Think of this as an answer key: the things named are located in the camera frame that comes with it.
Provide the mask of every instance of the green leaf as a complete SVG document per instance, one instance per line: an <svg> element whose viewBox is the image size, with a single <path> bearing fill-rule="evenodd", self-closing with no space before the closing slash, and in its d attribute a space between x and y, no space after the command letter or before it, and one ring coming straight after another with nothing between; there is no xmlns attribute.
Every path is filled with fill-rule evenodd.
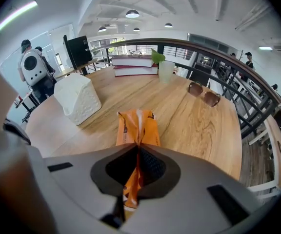
<svg viewBox="0 0 281 234"><path fill-rule="evenodd" d="M151 59L155 64L158 64L159 62L165 60L165 56L163 54L159 54L156 50L151 49Z"/></svg>

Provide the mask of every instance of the curved handrail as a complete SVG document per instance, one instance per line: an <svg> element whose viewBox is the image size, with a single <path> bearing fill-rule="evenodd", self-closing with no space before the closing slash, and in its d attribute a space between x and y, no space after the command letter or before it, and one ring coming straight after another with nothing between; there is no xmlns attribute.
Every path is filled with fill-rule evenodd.
<svg viewBox="0 0 281 234"><path fill-rule="evenodd" d="M246 76L253 80L263 91L277 104L281 103L280 96L276 93L274 89L253 69L245 65L238 59L232 58L230 55L211 49L190 41L179 40L179 39L169 39L169 38L143 38L143 39L132 39L126 41L120 41L111 43L104 47L95 48L94 51L108 49L111 47L120 47L120 46L129 46L129 45L164 45L178 48L185 48L188 50L196 51L211 57L214 57L218 60L223 61L227 65L235 67L237 70L241 70Z"/></svg>

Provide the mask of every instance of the black monitor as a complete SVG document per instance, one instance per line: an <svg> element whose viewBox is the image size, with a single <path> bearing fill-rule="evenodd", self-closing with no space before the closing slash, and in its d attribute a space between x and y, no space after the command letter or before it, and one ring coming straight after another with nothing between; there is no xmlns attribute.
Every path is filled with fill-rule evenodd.
<svg viewBox="0 0 281 234"><path fill-rule="evenodd" d="M86 36L67 40L67 36L64 35L63 43L74 69L92 60Z"/></svg>

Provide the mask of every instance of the sunglasses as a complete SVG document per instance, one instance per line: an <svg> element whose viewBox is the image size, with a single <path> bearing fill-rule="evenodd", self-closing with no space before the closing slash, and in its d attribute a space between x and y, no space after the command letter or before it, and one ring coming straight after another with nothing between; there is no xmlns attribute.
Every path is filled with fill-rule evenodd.
<svg viewBox="0 0 281 234"><path fill-rule="evenodd" d="M203 93L202 85L199 82L192 81L189 84L188 92L191 95L198 97L199 95L201 95ZM220 99L221 99L220 94L215 94L212 92L206 92L204 97L202 98L202 100L210 107L214 107L216 104L218 104Z"/></svg>

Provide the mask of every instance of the frosted glass cup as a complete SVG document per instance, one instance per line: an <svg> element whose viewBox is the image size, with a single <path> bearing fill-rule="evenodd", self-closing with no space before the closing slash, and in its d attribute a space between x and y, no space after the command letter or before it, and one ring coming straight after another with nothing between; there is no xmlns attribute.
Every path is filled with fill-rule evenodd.
<svg viewBox="0 0 281 234"><path fill-rule="evenodd" d="M173 74L175 63L171 61L161 61L159 63L159 81L169 83Z"/></svg>

